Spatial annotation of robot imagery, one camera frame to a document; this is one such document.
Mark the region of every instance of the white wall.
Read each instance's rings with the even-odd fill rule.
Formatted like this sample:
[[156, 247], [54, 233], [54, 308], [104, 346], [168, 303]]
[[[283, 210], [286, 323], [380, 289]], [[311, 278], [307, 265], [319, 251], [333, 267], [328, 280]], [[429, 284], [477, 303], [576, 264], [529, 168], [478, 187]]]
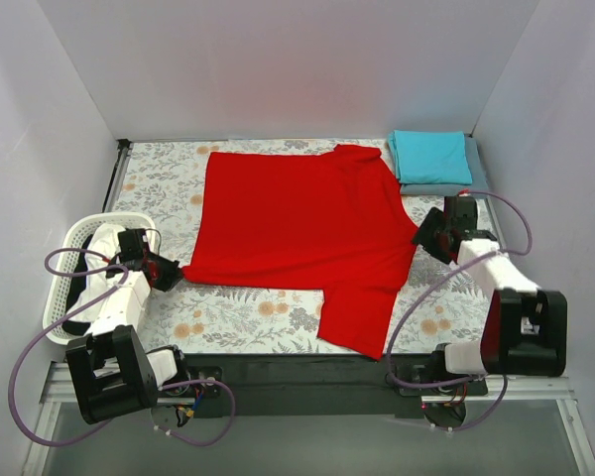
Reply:
[[539, 3], [474, 136], [496, 191], [531, 219], [524, 271], [568, 298], [568, 371], [595, 451], [595, 0]]
[[116, 138], [471, 132], [537, 0], [40, 0]]
[[[35, 0], [0, 1], [0, 475], [20, 474], [29, 443], [7, 409], [20, 350], [42, 327], [45, 255], [66, 229], [100, 210], [115, 143]], [[50, 358], [34, 350], [19, 379], [36, 421]]]

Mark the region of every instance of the stack of folded cloth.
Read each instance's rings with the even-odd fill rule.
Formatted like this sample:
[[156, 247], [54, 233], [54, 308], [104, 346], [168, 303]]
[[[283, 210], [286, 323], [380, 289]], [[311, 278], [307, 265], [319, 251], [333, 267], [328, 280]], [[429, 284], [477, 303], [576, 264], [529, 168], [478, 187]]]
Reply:
[[388, 136], [402, 195], [488, 190], [476, 141], [462, 132], [395, 131]]

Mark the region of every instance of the floral pattern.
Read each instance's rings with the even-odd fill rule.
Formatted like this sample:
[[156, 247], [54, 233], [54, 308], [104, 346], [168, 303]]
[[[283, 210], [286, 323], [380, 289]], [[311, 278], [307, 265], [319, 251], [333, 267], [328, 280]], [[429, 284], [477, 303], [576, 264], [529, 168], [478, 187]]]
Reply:
[[[205, 169], [211, 152], [322, 154], [335, 145], [378, 147], [390, 169], [384, 140], [237, 140], [134, 144], [116, 211], [142, 211], [162, 232], [161, 254], [188, 263], [202, 217]], [[402, 198], [420, 224], [437, 196]], [[493, 231], [485, 201], [479, 201], [479, 227]], [[252, 220], [264, 210], [247, 210]], [[397, 297], [390, 332], [414, 300], [449, 270], [418, 249], [410, 277]], [[181, 282], [169, 293], [153, 292], [139, 336], [147, 349], [176, 344], [185, 352], [345, 353], [348, 349], [316, 337], [322, 292], [205, 286]], [[429, 352], [441, 342], [479, 338], [489, 300], [467, 276], [459, 275], [431, 294], [405, 324], [396, 352]]]

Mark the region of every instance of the red cloth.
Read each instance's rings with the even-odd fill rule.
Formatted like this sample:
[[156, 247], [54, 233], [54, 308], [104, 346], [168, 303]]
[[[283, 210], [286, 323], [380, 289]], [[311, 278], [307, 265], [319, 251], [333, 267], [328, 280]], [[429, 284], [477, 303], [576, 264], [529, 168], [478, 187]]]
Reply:
[[324, 290], [317, 336], [380, 359], [417, 227], [381, 151], [213, 153], [191, 264], [195, 283]]

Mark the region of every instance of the white laundry basket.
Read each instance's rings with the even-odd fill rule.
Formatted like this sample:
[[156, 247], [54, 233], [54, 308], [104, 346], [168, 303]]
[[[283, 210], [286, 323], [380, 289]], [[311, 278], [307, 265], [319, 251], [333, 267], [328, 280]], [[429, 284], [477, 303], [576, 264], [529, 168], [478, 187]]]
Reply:
[[[86, 238], [92, 235], [95, 230], [104, 223], [121, 225], [125, 228], [155, 228], [155, 222], [144, 213], [135, 213], [132, 211], [98, 213], [96, 215], [86, 216], [76, 222], [63, 240], [63, 248], [81, 248]], [[150, 248], [156, 250], [157, 233], [148, 233]], [[72, 272], [77, 266], [79, 253], [61, 253], [55, 269], [63, 272]], [[44, 309], [44, 318], [42, 328], [46, 329], [58, 319], [66, 314], [66, 298], [70, 288], [70, 278], [53, 276], [51, 290], [47, 298], [47, 306]], [[56, 327], [47, 334], [47, 337], [56, 344], [67, 345], [69, 340], [75, 336], [67, 334], [61, 326]]]

